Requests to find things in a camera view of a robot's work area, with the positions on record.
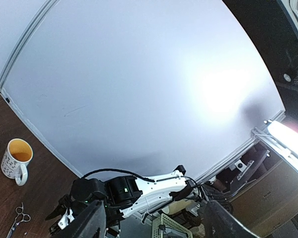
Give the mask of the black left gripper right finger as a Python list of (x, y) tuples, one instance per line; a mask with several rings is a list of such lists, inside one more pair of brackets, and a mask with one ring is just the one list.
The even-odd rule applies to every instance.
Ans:
[(203, 214), (206, 238), (258, 238), (217, 201), (208, 201)]

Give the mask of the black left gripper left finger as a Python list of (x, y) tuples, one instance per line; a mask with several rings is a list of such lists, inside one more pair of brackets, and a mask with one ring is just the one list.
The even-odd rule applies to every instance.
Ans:
[(106, 213), (103, 201), (93, 201), (64, 229), (65, 238), (104, 238)]

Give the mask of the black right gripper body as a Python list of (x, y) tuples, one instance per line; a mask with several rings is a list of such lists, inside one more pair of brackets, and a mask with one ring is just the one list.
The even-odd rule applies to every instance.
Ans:
[(68, 194), (64, 195), (55, 210), (49, 214), (45, 220), (51, 220), (57, 216), (61, 216), (59, 220), (53, 223), (49, 228), (51, 235), (64, 235), (64, 229), (70, 225), (74, 219), (83, 212), (92, 202), (72, 201)]

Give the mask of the silver scissors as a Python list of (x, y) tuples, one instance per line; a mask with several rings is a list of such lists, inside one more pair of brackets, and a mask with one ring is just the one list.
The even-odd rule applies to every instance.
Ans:
[(14, 218), (13, 224), (6, 236), (6, 238), (11, 238), (13, 233), (15, 232), (16, 228), (21, 224), (25, 222), (29, 222), (31, 220), (30, 215), (24, 213), (24, 204), (21, 203), (20, 206), (16, 207), (15, 209), (16, 217)]

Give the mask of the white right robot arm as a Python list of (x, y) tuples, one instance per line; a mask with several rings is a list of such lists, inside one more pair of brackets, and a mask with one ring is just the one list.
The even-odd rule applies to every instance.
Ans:
[(121, 221), (142, 213), (147, 216), (175, 201), (201, 201), (196, 181), (186, 176), (182, 165), (173, 172), (143, 177), (131, 171), (111, 169), (121, 175), (101, 181), (91, 175), (106, 169), (91, 171), (73, 181), (71, 190), (60, 198), (55, 210), (46, 217), (60, 217), (49, 227), (53, 238), (119, 237)]

